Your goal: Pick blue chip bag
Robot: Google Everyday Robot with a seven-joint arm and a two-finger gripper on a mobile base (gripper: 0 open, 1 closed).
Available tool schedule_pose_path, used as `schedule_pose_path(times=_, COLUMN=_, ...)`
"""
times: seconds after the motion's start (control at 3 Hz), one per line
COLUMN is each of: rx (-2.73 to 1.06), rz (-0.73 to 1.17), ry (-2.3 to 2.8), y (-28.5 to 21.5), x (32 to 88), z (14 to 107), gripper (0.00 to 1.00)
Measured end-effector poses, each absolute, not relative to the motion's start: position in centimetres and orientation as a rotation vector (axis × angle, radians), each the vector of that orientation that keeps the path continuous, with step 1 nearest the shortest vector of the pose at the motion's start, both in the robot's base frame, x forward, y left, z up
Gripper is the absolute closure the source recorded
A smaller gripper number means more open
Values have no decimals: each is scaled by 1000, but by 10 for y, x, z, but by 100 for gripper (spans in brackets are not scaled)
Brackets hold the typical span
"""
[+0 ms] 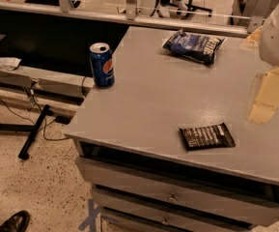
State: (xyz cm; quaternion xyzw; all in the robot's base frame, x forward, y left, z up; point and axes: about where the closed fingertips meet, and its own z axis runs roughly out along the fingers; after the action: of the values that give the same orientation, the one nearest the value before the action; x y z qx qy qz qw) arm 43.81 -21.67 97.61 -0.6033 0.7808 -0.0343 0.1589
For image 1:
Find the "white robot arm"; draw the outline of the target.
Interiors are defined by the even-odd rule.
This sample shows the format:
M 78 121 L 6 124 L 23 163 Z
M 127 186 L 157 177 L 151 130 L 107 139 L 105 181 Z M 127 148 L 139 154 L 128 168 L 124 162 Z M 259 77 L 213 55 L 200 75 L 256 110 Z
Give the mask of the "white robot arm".
M 279 4 L 266 19 L 259 39 L 260 57 L 271 69 L 262 78 L 248 119 L 267 123 L 279 108 Z

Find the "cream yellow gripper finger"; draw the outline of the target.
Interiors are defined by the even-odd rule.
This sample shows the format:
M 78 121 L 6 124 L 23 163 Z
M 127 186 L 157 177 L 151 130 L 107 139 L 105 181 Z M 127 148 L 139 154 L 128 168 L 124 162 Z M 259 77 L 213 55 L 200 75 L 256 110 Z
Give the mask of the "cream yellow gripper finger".
M 248 119 L 256 124 L 267 123 L 279 109 L 279 67 L 264 74 Z

